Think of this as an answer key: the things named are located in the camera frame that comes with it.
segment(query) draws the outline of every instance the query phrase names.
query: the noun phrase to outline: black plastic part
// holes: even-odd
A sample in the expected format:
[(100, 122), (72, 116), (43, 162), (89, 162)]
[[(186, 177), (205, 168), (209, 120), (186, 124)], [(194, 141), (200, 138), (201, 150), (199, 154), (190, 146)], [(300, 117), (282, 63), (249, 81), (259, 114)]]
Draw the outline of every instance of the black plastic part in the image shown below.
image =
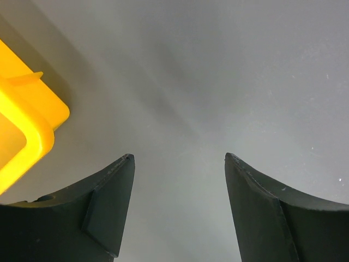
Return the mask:
[(134, 171), (134, 157), (127, 154), (32, 203), (0, 205), (0, 261), (113, 261), (119, 255)]
[(230, 153), (225, 174), (242, 262), (349, 261), (349, 205), (295, 190)]

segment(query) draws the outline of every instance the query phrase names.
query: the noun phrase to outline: yellow container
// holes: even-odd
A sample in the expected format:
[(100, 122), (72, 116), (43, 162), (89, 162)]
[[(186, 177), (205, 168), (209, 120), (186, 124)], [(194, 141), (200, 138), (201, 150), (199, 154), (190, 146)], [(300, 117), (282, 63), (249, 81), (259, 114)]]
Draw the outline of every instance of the yellow container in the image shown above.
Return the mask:
[(53, 147), (68, 107), (0, 40), (0, 194)]

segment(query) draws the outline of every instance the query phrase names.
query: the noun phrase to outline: gray background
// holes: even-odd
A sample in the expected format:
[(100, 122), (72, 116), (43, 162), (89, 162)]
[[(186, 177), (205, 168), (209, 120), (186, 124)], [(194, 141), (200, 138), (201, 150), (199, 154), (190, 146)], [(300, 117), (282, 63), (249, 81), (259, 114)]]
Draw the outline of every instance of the gray background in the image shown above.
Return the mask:
[(118, 261), (240, 261), (224, 155), (349, 203), (349, 2), (1, 1), (0, 38), (70, 106), (0, 198), (58, 190), (125, 153)]

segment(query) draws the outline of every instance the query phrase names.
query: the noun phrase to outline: gray surface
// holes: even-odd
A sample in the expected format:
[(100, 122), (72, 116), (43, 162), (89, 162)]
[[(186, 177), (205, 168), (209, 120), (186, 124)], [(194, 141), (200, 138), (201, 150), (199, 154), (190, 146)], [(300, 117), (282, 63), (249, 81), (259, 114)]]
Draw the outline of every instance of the gray surface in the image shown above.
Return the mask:
[(349, 203), (348, 10), (345, 0), (2, 1), (0, 37), (44, 71), (71, 118), (0, 200), (33, 200), (133, 153), (118, 261), (169, 262), (239, 261), (227, 151)]

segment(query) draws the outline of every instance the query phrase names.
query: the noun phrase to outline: yellow plastic tab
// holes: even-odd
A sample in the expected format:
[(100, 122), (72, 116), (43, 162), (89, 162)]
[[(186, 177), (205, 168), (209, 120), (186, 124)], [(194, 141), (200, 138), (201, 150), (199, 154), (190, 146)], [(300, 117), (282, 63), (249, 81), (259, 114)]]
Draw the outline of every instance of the yellow plastic tab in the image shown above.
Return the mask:
[(68, 107), (0, 40), (0, 194), (55, 141)]

